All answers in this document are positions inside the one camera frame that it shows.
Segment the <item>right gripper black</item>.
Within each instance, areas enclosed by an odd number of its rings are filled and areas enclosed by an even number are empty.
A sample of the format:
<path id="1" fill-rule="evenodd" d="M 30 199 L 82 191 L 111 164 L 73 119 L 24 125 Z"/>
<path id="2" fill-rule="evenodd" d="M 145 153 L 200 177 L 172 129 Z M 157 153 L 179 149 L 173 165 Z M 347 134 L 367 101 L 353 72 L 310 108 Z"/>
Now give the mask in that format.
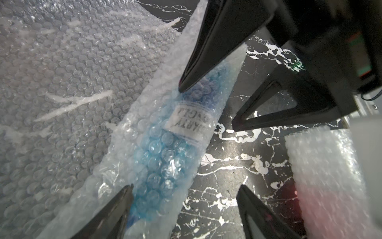
<path id="1" fill-rule="evenodd" d="M 232 120 L 235 131 L 333 121 L 382 85 L 381 1 L 273 1 L 268 30 L 307 70 L 277 66 Z"/>

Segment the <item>blue wine bottle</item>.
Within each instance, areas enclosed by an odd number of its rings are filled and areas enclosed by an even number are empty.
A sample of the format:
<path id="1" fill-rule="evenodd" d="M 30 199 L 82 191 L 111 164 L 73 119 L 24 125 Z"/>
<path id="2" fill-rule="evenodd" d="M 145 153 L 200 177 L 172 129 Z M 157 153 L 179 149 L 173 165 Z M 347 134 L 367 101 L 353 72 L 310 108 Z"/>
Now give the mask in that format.
<path id="1" fill-rule="evenodd" d="M 134 186 L 128 228 L 177 217 L 239 70 L 221 63 L 155 111 L 134 153 L 147 175 Z"/>

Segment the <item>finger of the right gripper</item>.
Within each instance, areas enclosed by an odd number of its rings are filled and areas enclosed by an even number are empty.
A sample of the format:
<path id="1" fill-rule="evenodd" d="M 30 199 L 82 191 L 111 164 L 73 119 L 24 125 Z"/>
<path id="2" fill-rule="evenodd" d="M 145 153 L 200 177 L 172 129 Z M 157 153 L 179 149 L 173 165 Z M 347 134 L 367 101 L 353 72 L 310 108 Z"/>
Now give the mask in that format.
<path id="1" fill-rule="evenodd" d="M 179 81 L 183 93 L 271 21 L 277 1 L 208 1 L 195 48 Z"/>

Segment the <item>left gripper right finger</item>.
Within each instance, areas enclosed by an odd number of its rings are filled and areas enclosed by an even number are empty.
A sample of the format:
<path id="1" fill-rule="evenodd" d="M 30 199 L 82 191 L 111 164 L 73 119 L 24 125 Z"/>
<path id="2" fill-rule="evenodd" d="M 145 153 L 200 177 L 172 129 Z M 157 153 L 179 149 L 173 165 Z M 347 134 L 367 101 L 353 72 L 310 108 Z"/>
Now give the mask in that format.
<path id="1" fill-rule="evenodd" d="M 300 239 L 296 232 L 276 216 L 246 185 L 236 200 L 247 239 Z"/>

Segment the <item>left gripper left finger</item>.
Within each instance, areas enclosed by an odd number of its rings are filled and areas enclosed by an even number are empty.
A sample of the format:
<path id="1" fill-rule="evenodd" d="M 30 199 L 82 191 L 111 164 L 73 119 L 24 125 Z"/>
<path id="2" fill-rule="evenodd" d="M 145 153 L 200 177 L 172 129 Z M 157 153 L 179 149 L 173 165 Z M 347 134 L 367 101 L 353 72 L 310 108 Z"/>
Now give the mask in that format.
<path id="1" fill-rule="evenodd" d="M 132 206 L 133 185 L 124 186 L 71 239 L 122 239 Z"/>

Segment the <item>bubble wrap sheet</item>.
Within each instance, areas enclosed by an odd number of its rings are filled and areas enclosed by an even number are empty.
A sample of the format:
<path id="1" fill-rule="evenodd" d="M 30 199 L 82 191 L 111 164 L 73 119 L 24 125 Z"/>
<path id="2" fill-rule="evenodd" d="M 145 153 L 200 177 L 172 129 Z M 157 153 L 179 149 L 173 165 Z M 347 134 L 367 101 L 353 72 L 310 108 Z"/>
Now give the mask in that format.
<path id="1" fill-rule="evenodd" d="M 1 238 L 68 239 L 134 196 L 138 141 L 179 93 L 206 6 L 178 32 L 136 1 L 1 1 Z M 123 238 L 167 239 L 177 217 Z"/>
<path id="2" fill-rule="evenodd" d="M 380 239 L 368 208 L 365 183 L 348 129 L 314 127 L 285 137 L 297 184 L 345 191 L 357 204 L 357 238 Z"/>

